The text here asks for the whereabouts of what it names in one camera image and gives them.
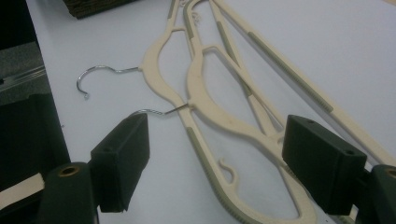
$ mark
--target metal grommet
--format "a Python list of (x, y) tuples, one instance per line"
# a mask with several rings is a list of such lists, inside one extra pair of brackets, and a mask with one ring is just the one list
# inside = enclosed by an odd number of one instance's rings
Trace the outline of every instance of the metal grommet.
[(64, 167), (58, 174), (60, 177), (66, 177), (70, 175), (75, 175), (78, 173), (79, 167), (78, 166), (66, 166)]

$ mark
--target dark machine part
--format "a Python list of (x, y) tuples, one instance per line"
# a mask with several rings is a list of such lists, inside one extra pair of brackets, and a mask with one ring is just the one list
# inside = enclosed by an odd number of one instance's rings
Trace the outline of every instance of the dark machine part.
[(128, 209), (137, 182), (149, 161), (146, 114), (123, 120), (91, 152), (88, 163), (73, 162), (49, 174), (38, 223), (98, 223), (102, 212)]
[(49, 174), (37, 223), (99, 223), (96, 207), (89, 165), (68, 163)]
[(102, 212), (128, 210), (129, 201), (149, 161), (149, 126), (146, 114), (121, 122), (91, 152), (92, 179)]
[(35, 27), (25, 0), (1, 2), (0, 26), (0, 50), (30, 42), (37, 43)]
[(64, 0), (64, 3), (72, 16), (82, 19), (134, 1), (137, 0)]
[[(51, 94), (0, 106), (0, 191), (69, 163), (69, 154)], [(42, 192), (0, 211), (0, 223), (35, 223)]]
[(396, 167), (364, 169), (367, 156), (311, 119), (289, 116), (283, 160), (315, 202), (330, 215), (349, 215), (356, 223), (396, 223)]

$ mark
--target white surface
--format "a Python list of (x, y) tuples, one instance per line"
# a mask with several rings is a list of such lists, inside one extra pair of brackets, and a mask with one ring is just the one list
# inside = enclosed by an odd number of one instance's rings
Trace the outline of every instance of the white surface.
[[(72, 161), (88, 161), (90, 151), (132, 112), (172, 108), (145, 84), (143, 75), (88, 75), (85, 101), (76, 79), (87, 68), (106, 64), (123, 69), (141, 64), (162, 33), (171, 1), (144, 0), (78, 21), (61, 0), (28, 0), (39, 45)], [(380, 0), (227, 0), (243, 18), (286, 55), (361, 127), (396, 157), (396, 7)], [(208, 3), (196, 11), (204, 43), (219, 41)], [(285, 115), (321, 119), (232, 28), (256, 81)], [(163, 49), (160, 68), (183, 97), (190, 62), (182, 33)], [(219, 105), (254, 123), (238, 84), (216, 55), (205, 61), (208, 91)], [(217, 158), (241, 176), (240, 195), (275, 217), (296, 212), (272, 163), (244, 139), (200, 122)], [(101, 223), (236, 223), (222, 208), (205, 177), (176, 114), (149, 117), (151, 156), (130, 211), (100, 214)], [(320, 215), (319, 223), (332, 222)]]

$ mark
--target clamp jaw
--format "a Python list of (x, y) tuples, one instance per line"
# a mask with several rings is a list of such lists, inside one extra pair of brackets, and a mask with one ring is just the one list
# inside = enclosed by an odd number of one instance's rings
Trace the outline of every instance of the clamp jaw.
[(128, 210), (137, 182), (149, 161), (147, 115), (124, 119), (91, 151), (88, 162), (52, 170), (44, 188), (39, 224), (99, 223), (102, 212)]
[(396, 167), (364, 166), (367, 156), (311, 119), (289, 116), (283, 160), (330, 215), (349, 215), (356, 223), (396, 223)]

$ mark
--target hanger hook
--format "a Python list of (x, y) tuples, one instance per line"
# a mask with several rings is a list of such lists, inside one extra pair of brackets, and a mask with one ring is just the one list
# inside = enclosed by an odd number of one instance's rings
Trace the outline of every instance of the hanger hook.
[(159, 115), (159, 116), (166, 116), (166, 115), (169, 115), (175, 111), (178, 111), (178, 110), (180, 110), (184, 107), (188, 107), (188, 106), (189, 106), (189, 104), (184, 104), (184, 105), (178, 106), (172, 110), (169, 110), (167, 112), (161, 112), (161, 111), (157, 111), (157, 110), (153, 110), (153, 109), (142, 109), (142, 110), (135, 111), (131, 116), (138, 115), (138, 114), (154, 114), (154, 115)]
[(85, 76), (87, 76), (90, 72), (93, 72), (93, 71), (96, 71), (96, 70), (99, 70), (99, 69), (110, 70), (111, 72), (114, 72), (114, 73), (117, 73), (117, 74), (123, 74), (123, 73), (134, 72), (134, 71), (138, 71), (138, 70), (139, 70), (138, 67), (127, 68), (127, 69), (123, 69), (123, 70), (116, 70), (116, 69), (114, 69), (114, 68), (112, 68), (112, 67), (109, 67), (109, 66), (106, 66), (106, 65), (96, 65), (96, 66), (94, 66), (94, 67), (91, 67), (91, 68), (85, 70), (85, 71), (78, 77), (78, 79), (77, 79), (77, 90), (78, 90), (79, 92), (81, 92), (82, 94), (84, 94), (84, 98), (85, 98), (86, 100), (88, 100), (88, 98), (90, 97), (90, 94), (87, 93), (86, 91), (84, 91), (84, 90), (81, 88), (81, 81), (82, 81), (82, 79), (83, 79)]

